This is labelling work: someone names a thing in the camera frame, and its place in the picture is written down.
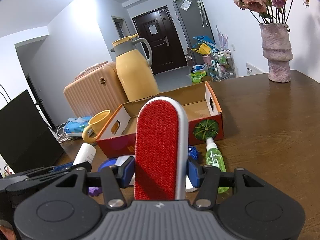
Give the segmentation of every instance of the red brush surface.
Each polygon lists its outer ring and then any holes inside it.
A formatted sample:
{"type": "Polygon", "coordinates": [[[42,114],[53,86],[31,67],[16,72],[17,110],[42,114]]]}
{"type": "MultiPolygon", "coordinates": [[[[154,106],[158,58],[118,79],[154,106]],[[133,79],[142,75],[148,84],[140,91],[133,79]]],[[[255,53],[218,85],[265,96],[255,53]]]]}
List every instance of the red brush surface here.
{"type": "Polygon", "coordinates": [[[135,147],[135,199],[174,199],[178,125],[177,111],[167,101],[153,101],[140,112],[135,147]]]}

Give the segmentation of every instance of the yellow mug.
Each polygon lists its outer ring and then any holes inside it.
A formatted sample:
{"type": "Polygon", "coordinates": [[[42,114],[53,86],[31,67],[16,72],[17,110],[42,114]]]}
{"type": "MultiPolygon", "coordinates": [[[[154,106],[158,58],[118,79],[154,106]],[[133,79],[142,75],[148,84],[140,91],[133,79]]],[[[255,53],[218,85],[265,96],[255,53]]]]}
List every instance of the yellow mug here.
{"type": "Polygon", "coordinates": [[[107,123],[107,121],[110,119],[110,117],[110,110],[104,110],[92,117],[88,122],[89,125],[82,132],[82,139],[87,143],[94,143],[97,139],[98,134],[100,133],[104,125],[107,123]],[[88,132],[90,129],[92,129],[93,132],[96,134],[96,136],[93,138],[90,138],[88,136],[88,132]]]}

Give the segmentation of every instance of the green liquid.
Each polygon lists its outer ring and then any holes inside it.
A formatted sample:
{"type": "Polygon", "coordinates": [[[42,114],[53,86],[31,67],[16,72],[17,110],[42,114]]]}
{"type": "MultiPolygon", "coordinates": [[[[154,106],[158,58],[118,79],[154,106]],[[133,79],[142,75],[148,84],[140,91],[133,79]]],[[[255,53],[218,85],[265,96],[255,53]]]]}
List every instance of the green liquid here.
{"type": "MultiPolygon", "coordinates": [[[[212,148],[207,151],[205,161],[208,165],[218,167],[221,171],[226,172],[221,152],[218,149],[212,148]]],[[[218,194],[226,192],[228,189],[229,187],[219,187],[218,194]]]]}

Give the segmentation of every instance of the yellow thermos jug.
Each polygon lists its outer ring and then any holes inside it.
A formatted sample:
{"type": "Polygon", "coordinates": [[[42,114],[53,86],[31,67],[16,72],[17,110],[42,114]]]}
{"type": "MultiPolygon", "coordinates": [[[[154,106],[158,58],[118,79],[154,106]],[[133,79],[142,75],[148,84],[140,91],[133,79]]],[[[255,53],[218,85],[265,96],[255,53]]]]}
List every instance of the yellow thermos jug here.
{"type": "Polygon", "coordinates": [[[111,49],[112,52],[116,53],[117,74],[130,102],[159,93],[151,70],[151,47],[144,38],[131,40],[137,36],[138,34],[135,34],[119,39],[112,43],[113,49],[111,49]],[[134,47],[139,42],[144,42],[148,48],[150,55],[148,61],[134,47]]]}

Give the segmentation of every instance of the flower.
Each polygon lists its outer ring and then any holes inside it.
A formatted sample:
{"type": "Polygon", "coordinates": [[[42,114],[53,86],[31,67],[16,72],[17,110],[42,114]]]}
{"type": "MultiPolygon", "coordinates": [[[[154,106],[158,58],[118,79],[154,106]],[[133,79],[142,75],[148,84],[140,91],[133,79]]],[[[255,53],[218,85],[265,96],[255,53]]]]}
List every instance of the flower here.
{"type": "Polygon", "coordinates": [[[309,0],[305,0],[305,2],[304,2],[303,4],[305,4],[305,5],[306,5],[306,8],[310,6],[310,4],[309,4],[309,0]]]}
{"type": "Polygon", "coordinates": [[[242,0],[244,5],[251,11],[262,13],[267,12],[267,0],[242,0]]]}
{"type": "Polygon", "coordinates": [[[246,10],[247,6],[244,5],[244,2],[242,2],[241,0],[233,0],[236,4],[236,6],[238,6],[240,9],[242,10],[246,10]]]}
{"type": "Polygon", "coordinates": [[[279,9],[279,8],[283,8],[286,1],[287,0],[272,0],[272,4],[274,5],[274,7],[279,9]]]}

